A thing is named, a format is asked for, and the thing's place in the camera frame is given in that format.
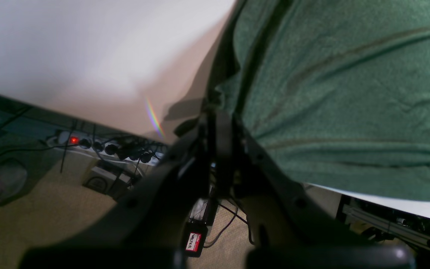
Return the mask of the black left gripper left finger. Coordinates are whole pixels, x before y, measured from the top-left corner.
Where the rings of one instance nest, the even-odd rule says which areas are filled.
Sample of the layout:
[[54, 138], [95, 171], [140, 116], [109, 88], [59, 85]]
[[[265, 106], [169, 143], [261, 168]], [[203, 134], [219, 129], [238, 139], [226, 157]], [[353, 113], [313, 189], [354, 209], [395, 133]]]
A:
[[210, 169], [231, 149], [232, 119], [202, 114], [147, 179], [82, 232], [28, 250], [21, 269], [186, 269], [184, 227], [191, 210], [210, 194]]

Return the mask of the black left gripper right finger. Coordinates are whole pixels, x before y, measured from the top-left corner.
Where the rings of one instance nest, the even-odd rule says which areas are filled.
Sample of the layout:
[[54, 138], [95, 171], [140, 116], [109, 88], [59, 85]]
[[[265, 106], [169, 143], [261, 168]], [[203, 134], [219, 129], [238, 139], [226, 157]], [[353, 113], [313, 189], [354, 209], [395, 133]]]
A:
[[248, 217], [255, 249], [248, 269], [414, 269], [403, 246], [369, 241], [329, 216], [289, 179], [233, 117], [233, 198]]

